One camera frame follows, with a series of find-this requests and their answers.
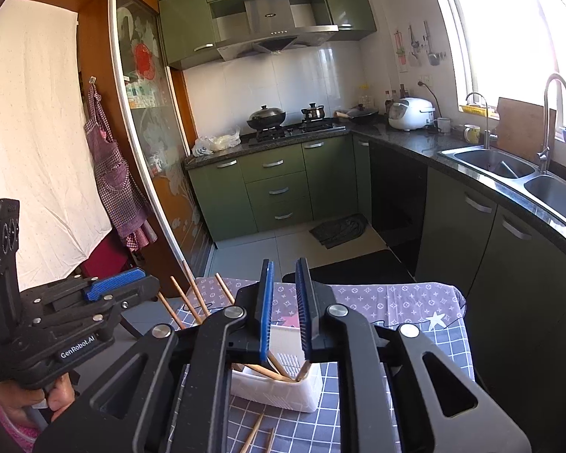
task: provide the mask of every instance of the human hand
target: human hand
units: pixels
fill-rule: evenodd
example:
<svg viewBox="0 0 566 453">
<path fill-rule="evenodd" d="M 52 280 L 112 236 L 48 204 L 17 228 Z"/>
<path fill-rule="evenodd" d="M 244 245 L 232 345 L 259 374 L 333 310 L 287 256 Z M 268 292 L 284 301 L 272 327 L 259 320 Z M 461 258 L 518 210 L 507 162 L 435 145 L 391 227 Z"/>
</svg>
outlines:
<svg viewBox="0 0 566 453">
<path fill-rule="evenodd" d="M 17 426 L 33 428 L 23 407 L 39 404 L 44 400 L 44 390 L 25 390 L 14 381 L 0 383 L 0 406 L 6 416 Z M 68 374 L 57 378 L 53 389 L 48 394 L 48 407 L 54 412 L 51 421 L 55 421 L 74 401 L 74 389 Z"/>
</svg>

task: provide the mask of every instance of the stainless steel range hood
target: stainless steel range hood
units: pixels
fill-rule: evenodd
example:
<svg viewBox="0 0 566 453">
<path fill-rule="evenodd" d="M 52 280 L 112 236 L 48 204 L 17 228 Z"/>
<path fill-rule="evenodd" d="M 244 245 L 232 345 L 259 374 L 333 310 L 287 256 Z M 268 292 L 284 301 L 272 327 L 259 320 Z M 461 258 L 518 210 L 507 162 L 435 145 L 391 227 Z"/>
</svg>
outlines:
<svg viewBox="0 0 566 453">
<path fill-rule="evenodd" d="M 337 31 L 337 25 L 296 27 L 289 0 L 246 0 L 250 34 L 216 44 L 225 61 L 257 53 L 320 46 Z"/>
</svg>

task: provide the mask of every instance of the faucet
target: faucet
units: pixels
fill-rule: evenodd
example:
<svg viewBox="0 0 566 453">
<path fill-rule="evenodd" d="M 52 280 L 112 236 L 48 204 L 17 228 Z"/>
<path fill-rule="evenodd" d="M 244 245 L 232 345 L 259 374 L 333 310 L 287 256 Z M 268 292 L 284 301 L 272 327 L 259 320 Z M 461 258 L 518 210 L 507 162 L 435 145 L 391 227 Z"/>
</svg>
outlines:
<svg viewBox="0 0 566 453">
<path fill-rule="evenodd" d="M 488 102 L 486 102 L 484 95 L 479 92 L 469 92 L 467 97 L 465 97 L 465 101 L 467 102 L 468 98 L 472 95 L 478 95 L 484 101 L 484 106 L 486 107 L 486 131 L 484 131 L 484 149 L 491 149 L 491 139 L 496 140 L 497 135 L 491 134 L 491 131 L 488 128 Z"/>
<path fill-rule="evenodd" d="M 544 174 L 547 173 L 549 167 L 549 86 L 551 82 L 554 80 L 558 80 L 560 83 L 564 85 L 566 89 L 566 80 L 562 78 L 560 74 L 552 73 L 549 75 L 547 83 L 545 84 L 545 96 L 543 97 L 543 131 L 545 137 L 543 138 L 543 151 L 538 153 L 537 156 L 539 157 L 539 173 Z"/>
</svg>

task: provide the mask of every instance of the apron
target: apron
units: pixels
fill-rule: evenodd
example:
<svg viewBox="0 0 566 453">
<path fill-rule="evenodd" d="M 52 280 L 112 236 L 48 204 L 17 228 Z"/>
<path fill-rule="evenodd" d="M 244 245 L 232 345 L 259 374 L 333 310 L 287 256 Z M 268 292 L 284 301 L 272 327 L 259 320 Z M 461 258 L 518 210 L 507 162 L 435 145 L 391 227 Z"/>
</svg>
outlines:
<svg viewBox="0 0 566 453">
<path fill-rule="evenodd" d="M 84 130 L 94 160 L 98 195 L 124 245 L 136 251 L 157 240 L 146 220 L 151 208 L 119 151 L 95 84 L 88 90 L 88 107 L 90 119 Z"/>
</svg>

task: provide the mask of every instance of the yellow mug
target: yellow mug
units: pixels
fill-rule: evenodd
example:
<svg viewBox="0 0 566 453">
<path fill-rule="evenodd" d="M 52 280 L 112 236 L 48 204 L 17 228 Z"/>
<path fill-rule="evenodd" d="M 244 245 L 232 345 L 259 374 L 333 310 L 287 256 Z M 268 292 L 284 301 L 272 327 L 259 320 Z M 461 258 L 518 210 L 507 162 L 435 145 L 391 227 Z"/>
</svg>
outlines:
<svg viewBox="0 0 566 453">
<path fill-rule="evenodd" d="M 475 126 L 473 124 L 466 124 L 463 131 L 463 137 L 468 143 L 477 145 L 480 141 L 480 126 Z"/>
</svg>

